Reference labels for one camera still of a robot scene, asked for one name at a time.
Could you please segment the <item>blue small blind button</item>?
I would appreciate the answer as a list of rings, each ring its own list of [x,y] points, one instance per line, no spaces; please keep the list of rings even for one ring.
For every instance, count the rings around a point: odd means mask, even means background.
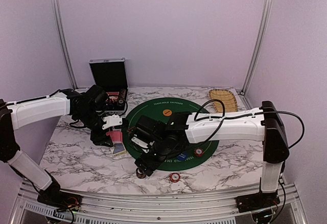
[[[177,159],[178,159],[179,161],[182,161],[182,162],[186,161],[187,158],[188,158],[188,155],[187,155],[186,153],[181,153],[181,154],[179,154],[179,155],[177,156]]]

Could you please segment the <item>orange-red 5 chip stack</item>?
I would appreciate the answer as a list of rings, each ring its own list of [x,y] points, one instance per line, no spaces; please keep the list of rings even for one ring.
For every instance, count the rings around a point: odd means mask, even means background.
[[[179,173],[171,173],[169,179],[173,183],[177,183],[180,181],[180,174]]]

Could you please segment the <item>aluminium poker chip case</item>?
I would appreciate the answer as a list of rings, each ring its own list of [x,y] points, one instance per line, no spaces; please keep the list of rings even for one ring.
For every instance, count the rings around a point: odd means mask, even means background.
[[[109,96],[105,110],[123,115],[126,112],[128,95],[126,59],[93,59],[89,61],[89,66],[95,84],[103,88]]]

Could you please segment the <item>blue-backed playing card deck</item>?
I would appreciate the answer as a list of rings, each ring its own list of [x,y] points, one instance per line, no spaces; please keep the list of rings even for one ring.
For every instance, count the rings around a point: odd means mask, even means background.
[[[113,157],[121,156],[127,152],[125,145],[121,142],[113,143],[113,147],[110,147],[110,151]]]

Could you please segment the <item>red chip stack mat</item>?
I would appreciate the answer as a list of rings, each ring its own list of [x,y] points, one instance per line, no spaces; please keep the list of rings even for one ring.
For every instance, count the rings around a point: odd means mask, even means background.
[[[202,148],[196,148],[196,149],[194,150],[194,155],[195,155],[196,157],[202,157],[203,154],[204,154],[204,150],[203,150]]]

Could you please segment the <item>dark red 100 chip stack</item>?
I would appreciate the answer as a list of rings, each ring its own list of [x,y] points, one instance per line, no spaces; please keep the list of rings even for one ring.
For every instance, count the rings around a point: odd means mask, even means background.
[[[136,176],[137,176],[139,179],[144,179],[144,178],[146,177],[146,174],[140,172],[138,168],[136,169],[135,172],[136,172]]]

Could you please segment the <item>woven yellow bamboo tray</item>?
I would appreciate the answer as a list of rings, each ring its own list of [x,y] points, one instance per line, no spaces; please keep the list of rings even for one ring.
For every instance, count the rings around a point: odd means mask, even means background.
[[[227,89],[212,89],[209,91],[210,99],[218,99],[223,102],[227,113],[237,112],[238,104],[235,95]]]

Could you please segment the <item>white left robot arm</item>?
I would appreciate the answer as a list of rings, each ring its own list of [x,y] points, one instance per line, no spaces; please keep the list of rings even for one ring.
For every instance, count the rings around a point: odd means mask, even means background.
[[[121,125],[122,118],[119,115],[100,114],[107,99],[107,93],[93,85],[84,93],[62,89],[25,101],[1,101],[1,161],[39,188],[39,202],[61,207],[76,196],[62,192],[59,183],[21,150],[15,140],[15,130],[48,118],[69,115],[90,129],[90,139],[95,145],[112,147],[107,132],[109,128]]]

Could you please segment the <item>red-backed playing card deck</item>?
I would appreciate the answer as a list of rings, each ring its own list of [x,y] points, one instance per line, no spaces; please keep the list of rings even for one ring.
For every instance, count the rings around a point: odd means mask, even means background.
[[[119,130],[108,131],[106,135],[111,138],[114,144],[123,143],[123,133]]]

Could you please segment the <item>left aluminium frame post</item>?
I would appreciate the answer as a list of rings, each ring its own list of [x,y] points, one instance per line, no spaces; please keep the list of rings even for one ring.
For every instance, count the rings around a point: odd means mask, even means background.
[[[62,50],[63,58],[64,58],[64,64],[67,70],[68,78],[71,84],[71,87],[73,89],[77,89],[77,81],[76,77],[73,71],[73,66],[71,62],[71,58],[69,55],[67,43],[66,43],[66,38],[65,38],[65,33],[64,33],[64,26],[62,22],[62,17],[61,17],[61,10],[60,10],[60,3],[59,0],[51,0],[52,1],[52,6],[53,6],[53,11],[54,11],[54,19],[55,19],[55,24],[57,28],[57,33],[59,37],[59,42],[60,42],[60,47]]]

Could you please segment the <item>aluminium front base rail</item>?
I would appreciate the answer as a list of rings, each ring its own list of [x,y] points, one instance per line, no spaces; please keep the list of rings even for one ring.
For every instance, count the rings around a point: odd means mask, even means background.
[[[286,202],[273,223],[308,223],[294,184],[284,186]],[[256,193],[258,184],[211,192],[165,195],[126,195],[65,190],[81,195],[80,209],[74,223],[256,223],[256,212],[240,213],[235,198]],[[70,223],[71,214],[37,202],[32,185],[23,182],[16,198],[9,223],[46,223],[46,216]]]

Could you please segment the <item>green round poker mat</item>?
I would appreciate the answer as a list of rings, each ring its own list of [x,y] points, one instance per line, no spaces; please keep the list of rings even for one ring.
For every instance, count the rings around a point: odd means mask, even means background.
[[[129,122],[128,128],[134,127],[139,118],[144,115],[155,121],[168,122],[173,113],[176,112],[196,112],[200,108],[200,105],[181,98],[157,98],[150,101],[146,101],[135,108],[133,108],[127,115],[126,119]],[[165,109],[170,109],[172,114],[168,117],[163,115]],[[209,141],[202,145],[191,145],[187,147],[181,153],[186,153],[188,158],[182,162],[177,159],[177,155],[172,159],[165,160],[158,168],[161,171],[181,171],[197,167],[207,161],[215,152],[218,147],[218,141]],[[204,154],[202,157],[196,157],[194,150],[196,148],[202,148]]]

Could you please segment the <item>orange big blind button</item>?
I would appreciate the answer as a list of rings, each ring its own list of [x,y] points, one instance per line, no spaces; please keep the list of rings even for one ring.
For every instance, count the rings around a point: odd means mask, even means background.
[[[170,109],[165,109],[162,113],[164,116],[168,117],[172,114],[172,111]]]

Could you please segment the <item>aluminium frame post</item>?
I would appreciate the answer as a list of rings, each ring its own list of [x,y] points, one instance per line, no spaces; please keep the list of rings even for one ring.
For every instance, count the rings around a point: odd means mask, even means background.
[[[241,89],[241,93],[243,96],[245,96],[250,88],[251,81],[254,77],[255,68],[258,64],[259,57],[260,57],[260,51],[262,48],[262,43],[265,37],[266,30],[268,28],[271,8],[272,8],[273,0],[264,0],[263,3],[263,9],[262,9],[262,15],[261,20],[259,24],[259,30],[258,34],[255,40],[250,65]]]
[[[73,66],[71,62],[71,58],[69,55],[67,43],[66,43],[66,38],[65,38],[65,33],[64,33],[64,26],[62,22],[62,17],[61,17],[61,10],[60,10],[60,3],[59,0],[51,0],[52,1],[52,6],[53,6],[53,11],[54,11],[54,19],[55,19],[55,24],[57,28],[57,33],[59,37],[59,42],[60,42],[60,47],[62,50],[63,58],[64,58],[64,64],[67,70],[68,78],[71,84],[71,87],[73,89],[77,89],[77,81],[76,77],[73,71]]]

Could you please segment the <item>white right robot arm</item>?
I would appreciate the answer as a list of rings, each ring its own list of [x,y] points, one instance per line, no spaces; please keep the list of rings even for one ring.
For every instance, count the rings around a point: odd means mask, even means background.
[[[289,157],[284,124],[270,101],[244,112],[217,114],[172,113],[167,122],[142,115],[134,126],[130,142],[142,150],[135,160],[139,173],[151,176],[168,158],[209,141],[251,140],[263,143],[263,171],[258,193],[239,196],[239,208],[279,203],[278,180]]]

